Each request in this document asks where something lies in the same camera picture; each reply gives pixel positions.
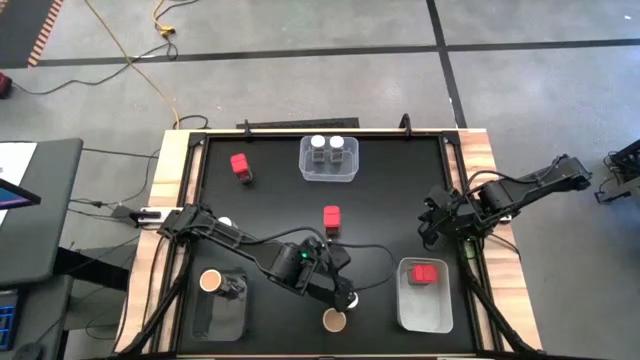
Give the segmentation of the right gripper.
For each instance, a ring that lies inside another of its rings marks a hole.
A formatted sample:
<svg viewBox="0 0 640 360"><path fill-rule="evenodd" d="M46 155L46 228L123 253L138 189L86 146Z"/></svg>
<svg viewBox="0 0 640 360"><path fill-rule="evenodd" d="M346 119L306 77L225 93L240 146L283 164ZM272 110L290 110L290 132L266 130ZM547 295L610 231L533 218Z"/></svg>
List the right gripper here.
<svg viewBox="0 0 640 360"><path fill-rule="evenodd" d="M473 202L456 189L432 187L424 199L426 210L418 216L418 234L425 249L441 249L448 240L480 237Z"/></svg>

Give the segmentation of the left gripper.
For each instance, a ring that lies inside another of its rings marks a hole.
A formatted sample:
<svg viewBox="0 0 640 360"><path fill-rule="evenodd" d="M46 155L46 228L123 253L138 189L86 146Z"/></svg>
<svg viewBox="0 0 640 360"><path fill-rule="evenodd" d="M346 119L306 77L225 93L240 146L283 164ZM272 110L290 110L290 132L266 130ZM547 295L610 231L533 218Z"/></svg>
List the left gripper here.
<svg viewBox="0 0 640 360"><path fill-rule="evenodd" d="M298 292L311 293L322 289L319 298L336 311L356 307L358 295L353 281L340 274L351 262L351 256L341 247L326 246L316 238L306 238L298 247L299 273L294 282Z"/></svg>

